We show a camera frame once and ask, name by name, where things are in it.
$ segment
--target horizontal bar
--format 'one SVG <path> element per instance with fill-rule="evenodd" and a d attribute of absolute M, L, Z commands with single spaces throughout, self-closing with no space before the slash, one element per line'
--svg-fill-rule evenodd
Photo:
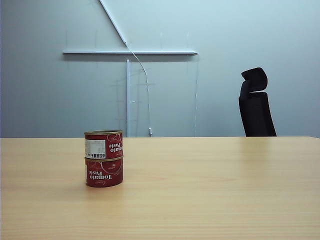
<path fill-rule="evenodd" d="M 134 51 L 138 55 L 197 55 L 195 51 Z M 63 54 L 106 54 L 129 55 L 130 51 L 105 51 L 105 50 L 64 50 Z"/>

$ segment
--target chair backrest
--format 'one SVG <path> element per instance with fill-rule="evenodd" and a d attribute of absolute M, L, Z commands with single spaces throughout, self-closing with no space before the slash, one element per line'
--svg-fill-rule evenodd
<path fill-rule="evenodd" d="M 242 83 L 239 108 L 243 128 L 247 137 L 277 136 L 272 121 L 268 95 L 266 92 L 255 92 L 266 89 L 268 78 L 261 67 L 241 73 L 245 81 Z"/>

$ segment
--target barcode label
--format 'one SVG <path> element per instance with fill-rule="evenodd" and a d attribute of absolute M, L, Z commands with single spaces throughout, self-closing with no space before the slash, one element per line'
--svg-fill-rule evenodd
<path fill-rule="evenodd" d="M 106 158 L 106 140 L 85 140 L 85 157 L 88 159 Z"/>

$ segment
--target can label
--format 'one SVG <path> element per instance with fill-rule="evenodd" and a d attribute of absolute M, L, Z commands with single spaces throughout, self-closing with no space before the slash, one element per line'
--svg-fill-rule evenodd
<path fill-rule="evenodd" d="M 122 139 L 122 133 L 86 135 L 84 157 L 95 160 L 122 157 Z"/>
<path fill-rule="evenodd" d="M 123 157 L 109 161 L 85 158 L 85 183 L 91 187 L 110 187 L 123 180 Z"/>

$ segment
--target can rim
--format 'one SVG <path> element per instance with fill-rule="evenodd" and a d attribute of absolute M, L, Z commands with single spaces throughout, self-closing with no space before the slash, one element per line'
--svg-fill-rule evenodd
<path fill-rule="evenodd" d="M 122 130 L 96 130 L 85 131 L 84 135 L 108 135 L 108 134 L 121 134 Z"/>
<path fill-rule="evenodd" d="M 120 160 L 123 159 L 124 156 L 119 156 L 116 158 L 107 158 L 107 159 L 92 159 L 92 158 L 87 158 L 84 157 L 85 160 L 89 161 L 89 162 L 111 162 L 111 161 L 116 161 L 116 160 Z"/>

